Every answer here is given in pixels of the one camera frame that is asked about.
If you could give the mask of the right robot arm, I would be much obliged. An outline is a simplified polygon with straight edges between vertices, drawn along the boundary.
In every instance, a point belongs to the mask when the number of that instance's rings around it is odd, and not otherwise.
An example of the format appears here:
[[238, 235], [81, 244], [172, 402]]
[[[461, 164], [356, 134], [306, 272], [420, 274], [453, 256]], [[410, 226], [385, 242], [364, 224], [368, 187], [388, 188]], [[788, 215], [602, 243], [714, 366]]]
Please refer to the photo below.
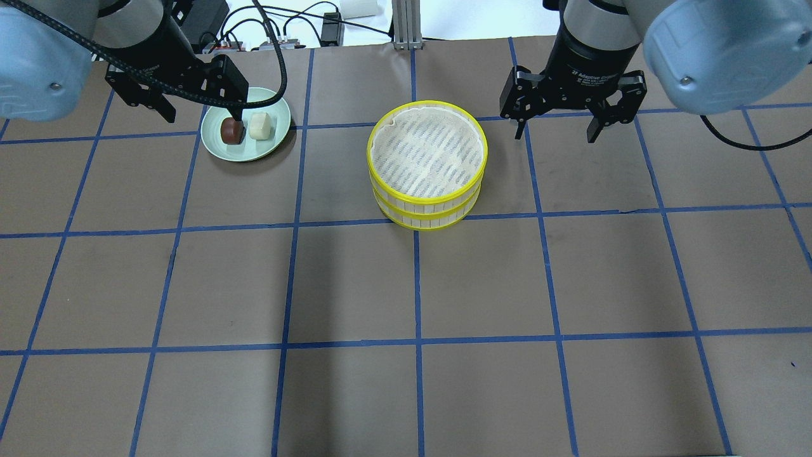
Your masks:
[[719, 141], [709, 116], [759, 101], [810, 64], [806, 1], [545, 1], [560, 26], [542, 72], [513, 67], [499, 98], [500, 116], [526, 122], [552, 110], [586, 110], [596, 142], [604, 128], [629, 124], [647, 94], [642, 70], [629, 70], [641, 50], [672, 104], [693, 115]]

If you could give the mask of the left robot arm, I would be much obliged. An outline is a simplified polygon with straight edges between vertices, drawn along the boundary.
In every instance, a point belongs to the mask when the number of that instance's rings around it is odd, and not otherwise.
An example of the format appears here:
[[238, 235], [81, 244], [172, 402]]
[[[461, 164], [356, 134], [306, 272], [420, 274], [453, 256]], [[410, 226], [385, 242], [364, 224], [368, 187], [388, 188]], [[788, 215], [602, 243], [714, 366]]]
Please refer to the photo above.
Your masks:
[[[129, 106], [175, 119], [166, 95], [208, 105], [247, 101], [249, 84], [232, 61], [197, 58], [166, 1], [29, 1], [28, 6], [93, 41], [114, 61], [105, 80]], [[2, 116], [55, 121], [76, 108], [92, 52], [2, 2]]]

